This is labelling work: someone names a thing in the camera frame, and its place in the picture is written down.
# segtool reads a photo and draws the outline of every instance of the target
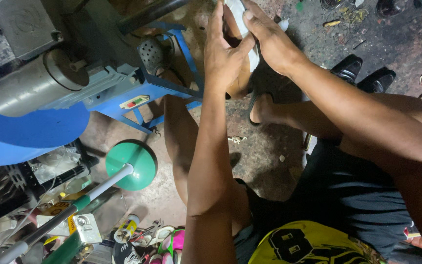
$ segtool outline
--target man's left hand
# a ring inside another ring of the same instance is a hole
[[[222,33],[223,15],[223,3],[222,0],[218,0],[218,5],[209,18],[204,47],[204,75],[207,89],[213,89],[221,94],[224,94],[237,79],[245,57],[255,45],[255,39],[249,33],[237,48],[232,48]]]

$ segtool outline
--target black leather shoe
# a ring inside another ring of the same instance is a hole
[[[366,93],[385,93],[387,88],[395,79],[395,72],[391,69],[381,68],[374,71],[364,80],[357,84],[357,87]]]
[[[349,84],[354,85],[356,77],[362,66],[362,59],[354,54],[344,58],[340,63],[336,64],[331,73],[340,77]]]
[[[376,14],[380,18],[388,18],[398,15],[401,8],[397,5],[396,0],[379,0],[376,6]]]

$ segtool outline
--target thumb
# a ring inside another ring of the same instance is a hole
[[[243,13],[243,22],[258,40],[266,39],[270,35],[269,29],[249,10]]]
[[[255,46],[255,39],[251,33],[247,34],[242,41],[240,42],[239,46],[236,48],[238,52],[242,53],[243,55],[247,55],[251,49]]]

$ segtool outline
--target man's right hand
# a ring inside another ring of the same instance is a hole
[[[294,45],[284,31],[254,2],[244,0],[248,9],[243,14],[247,28],[260,41],[260,50],[268,65],[277,73],[291,76],[291,69],[308,58]]]

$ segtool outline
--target switch box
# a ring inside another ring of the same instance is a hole
[[[129,99],[128,101],[121,103],[120,108],[131,109],[138,105],[144,104],[147,101],[149,101],[149,95],[139,95],[133,99]]]

